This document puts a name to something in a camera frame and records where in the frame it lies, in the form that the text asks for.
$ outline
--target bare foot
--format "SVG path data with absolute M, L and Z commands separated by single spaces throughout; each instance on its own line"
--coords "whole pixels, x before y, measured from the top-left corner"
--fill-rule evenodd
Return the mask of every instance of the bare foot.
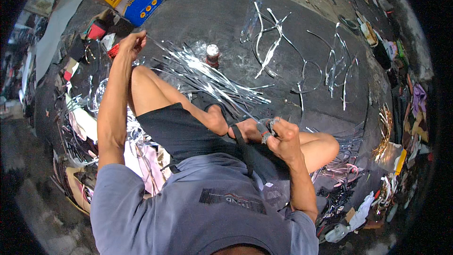
M 236 123 L 239 131 L 242 134 L 242 138 L 246 143 L 259 143 L 261 142 L 261 134 L 259 133 L 258 129 L 256 128 L 256 121 L 249 118 L 239 123 Z M 236 139 L 233 128 L 228 128 L 228 135 Z
M 211 105 L 207 110 L 209 114 L 209 130 L 219 136 L 223 136 L 228 132 L 227 121 L 222 115 L 222 109 L 218 105 Z

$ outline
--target leg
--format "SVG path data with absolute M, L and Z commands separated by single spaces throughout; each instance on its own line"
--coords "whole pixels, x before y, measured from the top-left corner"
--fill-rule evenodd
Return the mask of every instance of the leg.
M 223 136 L 228 131 L 228 125 L 219 106 L 213 105 L 208 112 L 202 111 L 192 105 L 177 89 L 144 66 L 137 66 L 132 71 L 129 93 L 129 107 L 135 116 L 181 103 L 185 110 L 217 135 Z
M 246 142 L 261 142 L 261 135 L 256 128 L 256 122 L 247 119 L 237 124 Z M 232 129 L 228 135 L 235 138 Z M 299 132 L 300 150 L 305 156 L 305 165 L 309 173 L 325 166 L 338 155 L 340 148 L 337 140 L 327 133 Z

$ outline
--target pink fabric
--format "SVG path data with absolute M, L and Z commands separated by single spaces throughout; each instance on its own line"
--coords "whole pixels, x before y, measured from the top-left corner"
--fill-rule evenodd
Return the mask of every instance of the pink fabric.
M 143 158 L 138 154 L 138 160 L 140 169 L 143 173 L 142 180 L 144 182 L 145 190 L 151 193 L 153 196 L 156 195 L 165 183 L 165 179 L 162 176 L 160 167 L 157 164 L 157 153 L 156 150 L 151 146 L 143 146 L 141 149 Z

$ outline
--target hand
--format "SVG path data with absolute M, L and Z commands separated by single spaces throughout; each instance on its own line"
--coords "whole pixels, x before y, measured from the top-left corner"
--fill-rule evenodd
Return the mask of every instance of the hand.
M 270 136 L 266 144 L 290 168 L 296 169 L 296 166 L 304 160 L 303 153 L 300 150 L 299 127 L 280 117 L 276 117 L 276 119 L 280 120 L 273 127 L 277 137 Z
M 140 50 L 146 45 L 146 31 L 132 33 L 120 41 L 118 55 L 129 56 L 132 61 L 137 59 Z

